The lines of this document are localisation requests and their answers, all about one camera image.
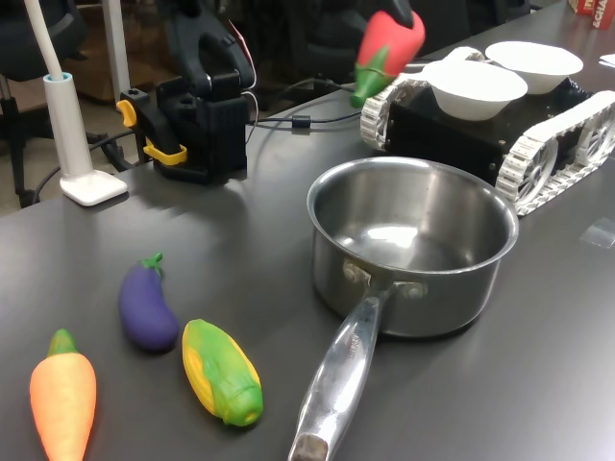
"toy eggplant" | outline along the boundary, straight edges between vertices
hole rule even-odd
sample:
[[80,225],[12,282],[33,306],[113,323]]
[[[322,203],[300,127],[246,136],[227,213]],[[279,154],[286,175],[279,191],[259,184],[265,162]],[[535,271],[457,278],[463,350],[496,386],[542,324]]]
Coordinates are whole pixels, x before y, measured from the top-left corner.
[[177,319],[162,296],[162,254],[139,261],[126,275],[119,315],[128,337],[147,352],[168,352],[180,333]]
[[54,334],[47,358],[30,379],[30,404],[50,461],[80,461],[96,407],[96,375],[70,333]]
[[260,417],[260,379],[231,336],[204,320],[193,320],[185,326],[182,351],[190,385],[209,413],[238,426]]

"stainless steel saucepan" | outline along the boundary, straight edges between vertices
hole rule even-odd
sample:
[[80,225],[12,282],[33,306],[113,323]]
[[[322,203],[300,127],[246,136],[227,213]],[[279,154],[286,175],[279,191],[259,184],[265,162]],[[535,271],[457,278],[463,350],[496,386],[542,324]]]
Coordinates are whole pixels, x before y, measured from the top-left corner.
[[331,459],[355,413],[378,331],[461,329],[484,308],[513,247],[513,207],[482,180],[412,158],[339,165],[307,195],[313,281],[347,316],[307,390],[289,461]]

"black cable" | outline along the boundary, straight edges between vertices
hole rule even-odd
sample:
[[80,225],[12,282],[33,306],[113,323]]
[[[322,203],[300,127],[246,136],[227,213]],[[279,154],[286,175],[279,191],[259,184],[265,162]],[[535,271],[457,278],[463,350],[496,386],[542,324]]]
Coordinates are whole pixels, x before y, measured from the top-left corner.
[[282,97],[287,92],[289,92],[289,91],[291,91],[291,90],[293,90],[295,88],[298,88],[299,86],[303,86],[303,85],[307,85],[307,84],[315,84],[315,83],[320,83],[320,84],[324,84],[324,85],[333,86],[334,88],[341,89],[343,91],[348,91],[350,93],[355,92],[352,88],[348,88],[347,86],[344,86],[344,85],[341,85],[341,84],[337,84],[333,80],[319,79],[318,77],[312,77],[312,78],[309,78],[309,79],[301,80],[300,82],[297,82],[296,84],[293,84],[291,86],[287,86],[285,89],[283,89],[278,94],[276,94],[271,99],[271,101],[269,101],[268,107],[274,106],[278,101],[280,101],[282,99]]
[[51,171],[47,176],[45,176],[45,178],[38,184],[37,188],[35,189],[35,196],[32,199],[32,205],[38,202],[38,196],[40,195],[40,191],[45,186],[45,184],[47,184],[49,180],[51,180],[54,176],[56,176],[56,174],[59,171],[60,171],[60,166],[58,165],[56,168],[53,169],[53,171]]
[[[119,139],[120,137],[128,136],[133,133],[134,133],[133,130],[128,130],[126,132],[122,132],[122,133],[114,134],[113,136],[106,137],[105,139],[102,139],[98,141],[97,143],[89,146],[89,151],[92,152],[98,149],[99,147],[104,146],[105,144],[109,144],[110,142],[113,142],[114,140]],[[40,196],[40,192],[42,191],[42,188],[49,182],[49,180],[51,180],[54,176],[56,176],[58,172],[60,172],[59,166],[57,166],[52,171],[50,171],[49,174],[45,176],[43,180],[38,184],[37,188],[35,189],[35,196],[32,200],[32,205],[38,202],[38,197]]]
[[312,120],[311,123],[333,123],[333,122],[341,122],[342,120],[348,120],[349,118],[355,118],[361,115],[361,111],[357,111],[354,113],[350,113],[348,115],[342,115],[341,117],[336,118],[325,118],[324,120]]
[[98,141],[96,144],[92,144],[91,146],[89,146],[89,151],[90,152],[95,151],[96,149],[104,146],[105,144],[109,144],[110,142],[114,142],[114,140],[119,139],[120,137],[129,136],[133,133],[134,133],[133,130],[127,130],[126,132],[122,132],[122,133],[114,134],[113,136],[106,137],[105,139]]
[[[279,118],[279,117],[270,117],[270,118],[263,118],[262,120],[258,121],[258,126],[260,128],[272,128],[272,127],[267,127],[267,126],[263,126],[261,125],[262,123],[265,122],[270,122],[270,123],[284,123],[284,122],[288,122],[292,124],[292,128],[309,128],[309,126],[312,123],[334,123],[334,122],[341,122],[343,120],[348,120],[350,118],[355,118],[357,116],[361,115],[361,111],[357,111],[357,112],[353,112],[351,114],[348,115],[342,115],[341,117],[335,117],[335,118],[324,118],[324,119],[316,119],[316,120],[312,120],[310,115],[293,115],[292,117],[286,117],[286,118]],[[252,120],[250,123],[248,123],[248,125],[254,125],[255,124],[255,120]]]

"dark table surface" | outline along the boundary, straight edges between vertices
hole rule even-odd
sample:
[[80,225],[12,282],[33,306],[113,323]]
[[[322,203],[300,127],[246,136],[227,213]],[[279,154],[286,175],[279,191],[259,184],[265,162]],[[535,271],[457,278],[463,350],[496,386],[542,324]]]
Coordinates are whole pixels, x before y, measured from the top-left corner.
[[[586,19],[555,6],[468,43],[559,44],[585,60],[580,82],[615,88],[615,71],[597,65],[615,52],[613,30],[590,31]],[[298,110],[349,113],[346,98]],[[98,379],[87,460],[284,460],[339,325],[310,286],[306,194],[330,167],[369,155],[357,121],[309,135],[257,130],[245,182],[206,189],[141,167],[122,175],[127,200],[84,209],[58,199],[0,220],[0,458],[44,459],[29,379],[53,331],[66,327]],[[615,219],[614,179],[609,160],[522,221],[490,305],[467,332],[381,338],[337,460],[614,459],[615,254],[579,240],[597,219]],[[121,280],[158,251],[181,323],[220,326],[258,369],[265,412],[251,430],[226,428],[201,407],[181,348],[151,356],[124,339]]]

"lamp base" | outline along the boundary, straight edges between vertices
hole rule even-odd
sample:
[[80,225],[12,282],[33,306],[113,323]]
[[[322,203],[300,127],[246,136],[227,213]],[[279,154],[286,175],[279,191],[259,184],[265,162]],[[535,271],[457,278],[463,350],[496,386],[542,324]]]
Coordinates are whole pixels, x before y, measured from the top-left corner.
[[60,188],[66,197],[83,206],[98,205],[128,191],[125,182],[98,170],[62,177]]

